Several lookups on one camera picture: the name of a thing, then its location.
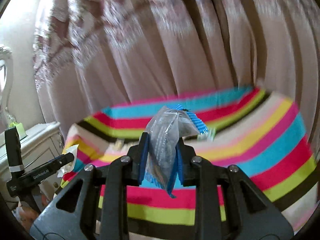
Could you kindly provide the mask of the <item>blue seed snack packet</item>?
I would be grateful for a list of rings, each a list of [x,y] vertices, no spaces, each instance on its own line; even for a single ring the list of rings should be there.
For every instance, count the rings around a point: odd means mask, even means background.
[[[176,145],[180,138],[197,138],[207,129],[195,113],[182,105],[163,106],[145,129],[150,136],[145,179],[175,198],[172,191],[178,178]]]

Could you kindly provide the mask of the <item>striped colourful cloth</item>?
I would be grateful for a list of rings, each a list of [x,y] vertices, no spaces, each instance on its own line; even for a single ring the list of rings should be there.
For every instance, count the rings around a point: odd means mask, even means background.
[[[87,164],[100,167],[127,154],[163,106],[195,113],[214,139],[187,141],[217,166],[239,166],[281,211],[295,231],[317,202],[319,167],[308,143],[298,106],[279,93],[240,87],[218,92],[150,99],[106,108],[69,129],[65,151],[77,146],[75,165],[63,175],[65,187]]]

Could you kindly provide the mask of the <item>green white small packet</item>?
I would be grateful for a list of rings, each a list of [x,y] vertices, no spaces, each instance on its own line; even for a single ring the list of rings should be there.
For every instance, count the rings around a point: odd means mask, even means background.
[[[209,128],[197,136],[198,141],[213,141],[216,135],[216,128]]]

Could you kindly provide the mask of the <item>white cabinet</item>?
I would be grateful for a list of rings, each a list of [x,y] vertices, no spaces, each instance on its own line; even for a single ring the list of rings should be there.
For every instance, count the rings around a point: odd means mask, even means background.
[[[22,161],[26,171],[44,164],[61,155],[64,139],[60,133],[60,123],[51,122],[37,124],[26,131],[26,137],[21,140]],[[13,207],[17,198],[12,198],[6,182],[11,178],[8,168],[6,147],[1,147],[1,194],[9,207]]]

